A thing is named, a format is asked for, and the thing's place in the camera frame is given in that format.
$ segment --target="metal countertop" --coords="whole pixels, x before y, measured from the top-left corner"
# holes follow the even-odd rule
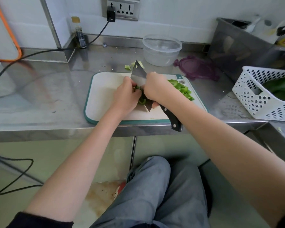
[[[181,51],[178,59],[188,55],[205,56]],[[77,50],[69,63],[22,61],[12,65],[0,78],[0,142],[87,136],[95,126],[83,115],[91,77],[98,72],[128,72],[125,64],[135,60],[142,61],[147,72],[183,74],[178,67],[149,64],[143,49],[101,45]],[[191,81],[209,113],[241,132],[266,123],[252,118],[232,93],[232,81],[217,73],[219,81]],[[167,123],[137,124],[119,126],[113,136],[177,133]]]

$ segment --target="person's left arm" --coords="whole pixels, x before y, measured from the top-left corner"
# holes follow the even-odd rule
[[[141,91],[133,92],[134,85],[129,77],[124,78],[92,133],[45,182],[24,212],[63,222],[74,220],[114,130],[137,105]]]

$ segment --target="small bottle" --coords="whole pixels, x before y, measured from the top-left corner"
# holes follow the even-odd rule
[[[87,43],[84,40],[84,34],[82,33],[82,27],[79,25],[80,19],[79,17],[72,17],[72,22],[75,24],[75,30],[76,30],[76,38],[79,43],[79,46],[81,49],[84,49],[87,47]]]

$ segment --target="power socket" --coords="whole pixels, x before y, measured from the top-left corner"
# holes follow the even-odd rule
[[[138,21],[140,0],[101,0],[102,16],[107,17],[107,7],[115,7],[117,19]]]
[[[107,6],[115,7],[116,15],[125,15],[125,3],[107,0]]]

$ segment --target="jeans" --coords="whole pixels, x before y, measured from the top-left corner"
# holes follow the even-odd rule
[[[90,228],[207,228],[207,200],[198,168],[186,161],[149,157],[132,169],[126,186]]]

